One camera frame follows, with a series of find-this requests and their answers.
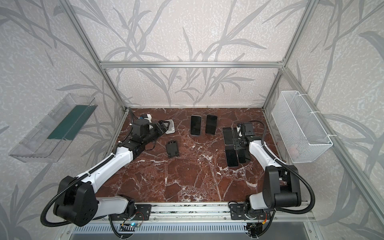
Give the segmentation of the black phone white case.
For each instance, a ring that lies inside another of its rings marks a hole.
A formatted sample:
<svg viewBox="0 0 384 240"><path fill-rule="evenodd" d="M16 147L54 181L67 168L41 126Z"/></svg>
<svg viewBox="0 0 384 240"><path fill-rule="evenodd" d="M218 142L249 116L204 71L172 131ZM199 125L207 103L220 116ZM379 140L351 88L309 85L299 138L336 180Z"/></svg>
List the black phone white case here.
<svg viewBox="0 0 384 240"><path fill-rule="evenodd" d="M238 167L239 166L237 152L233 146L225 146L225 154L226 154L228 167Z"/></svg>

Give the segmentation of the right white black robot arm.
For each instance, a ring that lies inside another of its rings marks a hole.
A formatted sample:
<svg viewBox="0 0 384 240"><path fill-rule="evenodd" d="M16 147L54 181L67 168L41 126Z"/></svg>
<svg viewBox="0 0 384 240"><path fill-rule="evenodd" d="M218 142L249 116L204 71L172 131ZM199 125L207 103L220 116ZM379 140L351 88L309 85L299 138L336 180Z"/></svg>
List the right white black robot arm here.
<svg viewBox="0 0 384 240"><path fill-rule="evenodd" d="M253 123L237 124L237 136L234 143L254 156L264 169L262 192L247 197L245 210L272 210L276 208L299 207L301 205L300 180L286 169L267 146L264 136L257 136Z"/></svg>

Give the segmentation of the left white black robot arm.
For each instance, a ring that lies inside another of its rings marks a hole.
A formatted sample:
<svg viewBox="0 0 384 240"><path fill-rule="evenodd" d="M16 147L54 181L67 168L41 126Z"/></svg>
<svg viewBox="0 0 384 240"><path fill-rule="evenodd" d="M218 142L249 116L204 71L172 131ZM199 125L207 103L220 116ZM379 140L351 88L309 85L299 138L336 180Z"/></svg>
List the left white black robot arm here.
<svg viewBox="0 0 384 240"><path fill-rule="evenodd" d="M133 122L130 135L109 156L76 177L62 179L57 195L41 214L41 223L46 227L67 224L83 227L103 216L134 216L136 206L133 199L125 196L98 198L96 194L117 171L145 151L147 144L156 142L173 126L172 120L152 123L148 119L138 119Z"/></svg>

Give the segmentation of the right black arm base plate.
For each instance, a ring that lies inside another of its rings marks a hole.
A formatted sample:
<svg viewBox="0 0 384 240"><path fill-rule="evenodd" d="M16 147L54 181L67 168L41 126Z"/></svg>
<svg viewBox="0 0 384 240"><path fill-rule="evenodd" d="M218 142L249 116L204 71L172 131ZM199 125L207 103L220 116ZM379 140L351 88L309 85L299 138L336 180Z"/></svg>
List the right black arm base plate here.
<svg viewBox="0 0 384 240"><path fill-rule="evenodd" d="M264 210L254 210L248 203L229 202L232 220L256 220L264 221L271 219L271 213Z"/></svg>

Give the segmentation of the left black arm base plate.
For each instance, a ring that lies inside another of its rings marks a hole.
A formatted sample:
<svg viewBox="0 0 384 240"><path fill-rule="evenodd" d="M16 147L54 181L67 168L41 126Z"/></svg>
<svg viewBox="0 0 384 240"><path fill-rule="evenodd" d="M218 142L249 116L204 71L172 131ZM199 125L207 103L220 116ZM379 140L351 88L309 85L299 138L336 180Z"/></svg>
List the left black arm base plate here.
<svg viewBox="0 0 384 240"><path fill-rule="evenodd" d="M150 219L151 210L151 204L136 204L134 211L122 214L113 214L112 221L148 221Z"/></svg>

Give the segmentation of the large black phone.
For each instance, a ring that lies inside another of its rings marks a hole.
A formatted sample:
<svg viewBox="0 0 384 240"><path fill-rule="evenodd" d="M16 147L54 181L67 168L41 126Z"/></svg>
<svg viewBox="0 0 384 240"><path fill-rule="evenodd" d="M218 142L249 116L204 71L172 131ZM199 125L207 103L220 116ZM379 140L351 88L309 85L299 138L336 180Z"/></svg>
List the large black phone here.
<svg viewBox="0 0 384 240"><path fill-rule="evenodd" d="M234 135L233 135L233 129L232 128L222 128L223 136L224 136L224 142L225 145L233 145L234 144Z"/></svg>

